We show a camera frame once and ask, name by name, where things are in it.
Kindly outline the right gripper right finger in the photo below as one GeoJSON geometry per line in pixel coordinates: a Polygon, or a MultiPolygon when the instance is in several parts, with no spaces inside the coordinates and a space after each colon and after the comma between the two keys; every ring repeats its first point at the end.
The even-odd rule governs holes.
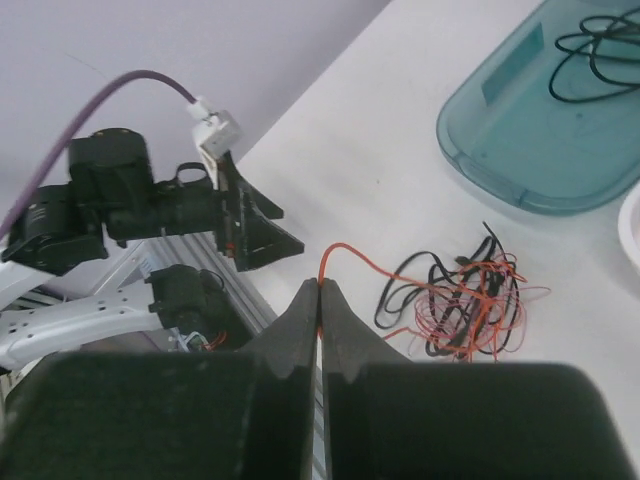
{"type": "Polygon", "coordinates": [[[624,479],[628,456],[580,370],[408,360],[320,288],[331,479],[624,479]]]}

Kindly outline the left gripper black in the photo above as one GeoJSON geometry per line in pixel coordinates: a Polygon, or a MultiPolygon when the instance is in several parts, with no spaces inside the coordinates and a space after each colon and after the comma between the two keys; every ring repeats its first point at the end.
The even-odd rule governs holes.
{"type": "Polygon", "coordinates": [[[303,254],[304,243],[275,223],[284,218],[284,211],[241,175],[231,152],[227,161],[231,176],[246,191],[241,193],[237,218],[238,194],[229,185],[223,190],[215,187],[202,163],[187,162],[177,167],[171,180],[155,185],[152,237],[211,232],[218,250],[234,250],[238,272],[303,254]]]}

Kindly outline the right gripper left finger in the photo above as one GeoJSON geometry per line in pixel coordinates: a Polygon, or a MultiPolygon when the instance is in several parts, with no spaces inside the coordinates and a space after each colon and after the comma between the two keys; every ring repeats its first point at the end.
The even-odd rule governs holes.
{"type": "Polygon", "coordinates": [[[73,353],[18,389],[5,479],[308,479],[319,287],[236,351],[73,353]]]}

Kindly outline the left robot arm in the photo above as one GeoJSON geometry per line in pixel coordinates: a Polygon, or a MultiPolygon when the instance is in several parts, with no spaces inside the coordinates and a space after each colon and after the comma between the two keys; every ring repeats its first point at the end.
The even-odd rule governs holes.
{"type": "Polygon", "coordinates": [[[168,180],[144,138],[111,128],[72,140],[69,179],[31,196],[1,250],[1,370],[141,335],[154,352],[210,352],[252,335],[228,273],[300,255],[283,210],[217,139],[168,180]]]}

